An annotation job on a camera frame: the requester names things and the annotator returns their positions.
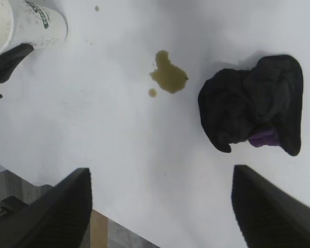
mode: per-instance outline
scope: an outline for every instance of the purple fabric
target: purple fabric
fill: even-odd
[[[258,130],[249,142],[254,147],[280,146],[279,136],[274,127],[267,127]]]

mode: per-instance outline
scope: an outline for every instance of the stain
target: stain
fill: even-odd
[[[162,90],[171,94],[185,88],[188,81],[187,73],[171,63],[169,52],[161,50],[156,54],[156,70],[149,75],[156,81]]]
[[[150,89],[150,90],[148,91],[148,94],[149,94],[149,96],[152,97],[152,98],[155,98],[155,97],[157,96],[157,92],[156,92],[155,89]]]

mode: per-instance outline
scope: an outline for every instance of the black fabric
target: black fabric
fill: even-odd
[[[231,152],[256,130],[274,126],[291,156],[301,149],[303,72],[289,55],[262,58],[251,70],[224,69],[205,82],[198,96],[202,127],[212,144]]]

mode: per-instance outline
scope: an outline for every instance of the black plastic object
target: black plastic object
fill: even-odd
[[[5,211],[7,213],[15,213],[28,206],[28,204],[17,199],[15,196],[10,196],[0,202],[0,209],[2,212]]]
[[[0,55],[0,84],[9,80],[17,65],[33,50],[33,46],[22,44]]]
[[[231,197],[249,248],[310,248],[310,208],[248,166],[235,167]]]
[[[250,139],[273,127],[280,146],[291,156],[301,149],[303,72],[289,55],[260,59],[251,71],[224,69],[205,82],[198,96],[202,127],[212,144],[231,152],[229,144]]]
[[[78,248],[92,211],[89,169],[77,169],[28,207],[0,217],[0,248]]]

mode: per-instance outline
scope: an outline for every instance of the gray floor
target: gray floor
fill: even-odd
[[[27,204],[31,204],[50,190],[52,186],[36,187],[8,170],[0,172],[0,201],[15,196]],[[137,234],[109,220],[109,248],[158,248]],[[81,248],[90,248],[90,230],[88,229]]]

